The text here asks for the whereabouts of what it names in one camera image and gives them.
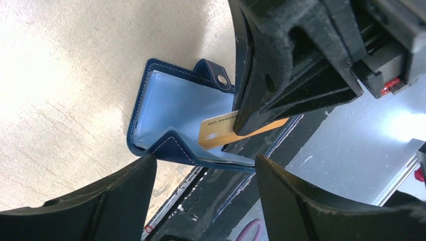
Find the red object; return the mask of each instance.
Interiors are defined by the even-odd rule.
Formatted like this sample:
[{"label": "red object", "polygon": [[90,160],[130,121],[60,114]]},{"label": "red object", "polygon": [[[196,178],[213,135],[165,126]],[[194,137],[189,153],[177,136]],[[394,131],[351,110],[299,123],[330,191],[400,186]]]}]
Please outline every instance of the red object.
[{"label": "red object", "polygon": [[423,176],[423,172],[421,172],[421,168],[418,168],[417,170],[414,171],[414,177],[418,181],[424,182],[424,176]]},{"label": "red object", "polygon": [[389,82],[387,82],[386,84],[385,84],[385,87],[383,88],[383,89],[381,89],[381,94],[382,94],[382,96],[384,96],[384,95],[386,95],[386,94],[388,94],[389,92],[390,92],[390,88],[392,87],[392,86],[394,86],[394,85],[396,85],[397,83],[399,83],[401,80],[399,79],[399,77],[396,77],[395,79],[393,79],[393,80],[391,80],[391,81],[389,81]]}]

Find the blue leather wallet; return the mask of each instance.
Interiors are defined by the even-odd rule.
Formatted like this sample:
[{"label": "blue leather wallet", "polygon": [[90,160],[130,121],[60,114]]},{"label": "blue leather wallet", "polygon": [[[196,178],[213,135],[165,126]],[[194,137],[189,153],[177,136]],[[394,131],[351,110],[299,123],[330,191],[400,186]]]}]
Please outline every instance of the blue leather wallet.
[{"label": "blue leather wallet", "polygon": [[175,163],[254,172],[254,160],[197,143],[203,120],[233,110],[234,91],[225,69],[208,60],[201,59],[189,71],[150,59],[127,133],[130,151]]}]

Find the navy blue pouch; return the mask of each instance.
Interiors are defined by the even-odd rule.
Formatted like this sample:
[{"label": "navy blue pouch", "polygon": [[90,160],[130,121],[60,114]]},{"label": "navy blue pouch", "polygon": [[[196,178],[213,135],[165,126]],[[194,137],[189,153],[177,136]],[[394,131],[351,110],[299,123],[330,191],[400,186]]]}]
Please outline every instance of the navy blue pouch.
[{"label": "navy blue pouch", "polygon": [[201,122],[233,109],[235,87],[225,69],[201,59],[193,71],[150,59],[142,78],[127,133],[136,156],[254,172],[254,160],[198,145]]}]

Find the yellow card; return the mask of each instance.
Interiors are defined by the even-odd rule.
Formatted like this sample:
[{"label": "yellow card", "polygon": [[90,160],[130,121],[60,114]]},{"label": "yellow card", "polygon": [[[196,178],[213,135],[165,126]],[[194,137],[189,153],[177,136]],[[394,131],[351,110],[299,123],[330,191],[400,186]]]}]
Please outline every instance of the yellow card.
[{"label": "yellow card", "polygon": [[233,130],[237,114],[238,110],[201,122],[198,144],[205,149],[212,149],[283,126],[288,120],[280,119],[246,136],[237,136]]}]

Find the beige tabletop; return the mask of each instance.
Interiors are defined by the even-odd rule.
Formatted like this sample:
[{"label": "beige tabletop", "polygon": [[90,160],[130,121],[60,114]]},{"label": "beige tabletop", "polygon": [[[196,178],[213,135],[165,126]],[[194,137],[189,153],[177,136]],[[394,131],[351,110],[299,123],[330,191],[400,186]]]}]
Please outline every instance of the beige tabletop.
[{"label": "beige tabletop", "polygon": [[[119,170],[145,63],[234,78],[227,0],[0,1],[0,210],[37,207]],[[159,161],[150,218],[191,167]]]}]

